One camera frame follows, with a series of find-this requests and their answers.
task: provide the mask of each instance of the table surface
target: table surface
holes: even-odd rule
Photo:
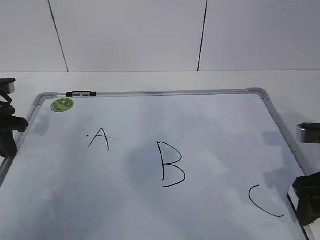
[[[139,92],[263,88],[296,137],[297,125],[320,122],[320,70],[202,72],[2,72],[16,78],[11,94],[15,116],[26,117],[37,95],[72,91]],[[320,171],[320,144],[298,142],[315,171]]]

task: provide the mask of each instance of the black plastic part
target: black plastic part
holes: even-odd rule
[[[89,93],[89,96],[90,97],[95,97],[95,96],[97,96],[97,92],[96,91],[70,91],[70,92],[67,92],[66,93],[66,96],[68,97],[68,98],[71,98],[71,97],[73,97],[74,96],[74,93]]]
[[[12,116],[16,110],[8,94],[14,92],[15,81],[14,78],[0,78],[0,96],[7,101],[0,101],[0,156],[5,158],[14,157],[18,152],[13,130],[23,133],[29,126],[25,118]]]
[[[320,123],[304,122],[298,125],[304,130],[303,139],[300,139],[305,144],[320,144]]]
[[[289,196],[289,193],[288,193],[286,196],[287,196],[288,199],[289,199],[289,202],[290,202],[290,204],[291,204],[291,207],[293,208],[293,211],[294,211],[295,215],[297,215],[297,211],[296,211],[295,206],[294,206],[294,204],[293,204],[293,202],[292,202],[292,200],[291,200],[291,198],[290,198],[290,196]],[[302,232],[303,232],[306,240],[309,240],[309,236],[308,236],[305,228],[301,225],[300,221],[299,221],[299,224],[300,224],[300,227],[301,227],[301,229],[302,229]]]
[[[299,198],[296,216],[307,226],[320,218],[320,172],[298,177],[292,186]]]

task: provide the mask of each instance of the round sticker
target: round sticker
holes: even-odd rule
[[[51,104],[51,110],[56,113],[68,111],[74,106],[75,102],[70,98],[61,98]]]

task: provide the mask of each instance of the whiteboard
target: whiteboard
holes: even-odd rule
[[[54,100],[1,186],[1,239],[305,239],[304,173],[259,95]]]

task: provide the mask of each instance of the white wall panel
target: white wall panel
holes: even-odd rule
[[[201,71],[320,69],[320,0],[208,0]]]
[[[50,0],[71,72],[196,71],[206,0]]]
[[[0,1],[0,72],[65,72],[47,0]]]

